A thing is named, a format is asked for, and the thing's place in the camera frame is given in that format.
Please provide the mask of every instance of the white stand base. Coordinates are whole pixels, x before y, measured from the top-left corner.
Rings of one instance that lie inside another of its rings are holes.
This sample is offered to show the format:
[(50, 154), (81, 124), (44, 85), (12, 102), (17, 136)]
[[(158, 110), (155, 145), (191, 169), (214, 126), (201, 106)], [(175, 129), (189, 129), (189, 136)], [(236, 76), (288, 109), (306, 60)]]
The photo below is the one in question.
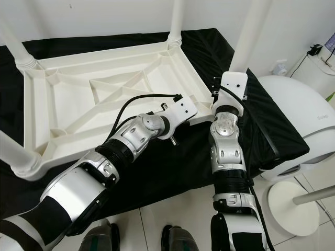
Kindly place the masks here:
[(307, 236), (319, 227), (319, 210), (312, 201), (296, 205), (293, 198), (307, 194), (299, 185), (282, 181), (274, 184), (269, 190), (267, 200), (272, 215), (278, 224), (291, 234)]

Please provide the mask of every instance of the white cylindrical leg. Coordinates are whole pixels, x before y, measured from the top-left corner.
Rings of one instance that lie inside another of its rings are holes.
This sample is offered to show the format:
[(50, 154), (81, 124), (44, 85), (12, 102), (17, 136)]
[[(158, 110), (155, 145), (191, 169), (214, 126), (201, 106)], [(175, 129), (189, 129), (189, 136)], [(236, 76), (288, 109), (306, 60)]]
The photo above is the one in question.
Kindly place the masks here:
[(0, 159), (10, 165), (15, 174), (29, 172), (41, 163), (39, 154), (26, 151), (3, 131), (0, 131)]
[(296, 205), (301, 205), (304, 203), (309, 203), (311, 201), (321, 200), (327, 197), (335, 196), (335, 186), (320, 189), (315, 192), (310, 192), (306, 195), (301, 195), (293, 198), (293, 203)]
[(244, 21), (242, 32), (229, 71), (246, 72), (249, 58), (265, 23), (272, 0), (253, 0)]
[(281, 181), (269, 190), (267, 200), (277, 223), (286, 231), (297, 236), (307, 236), (319, 227), (319, 209), (315, 202), (296, 205), (293, 198), (306, 195), (298, 184)]
[(182, 25), (185, 10), (185, 0), (174, 0), (170, 34), (167, 38), (169, 47), (182, 44)]
[(30, 55), (23, 44), (14, 36), (8, 24), (0, 19), (0, 36), (13, 55), (16, 67), (19, 70), (32, 69), (36, 67), (37, 61)]

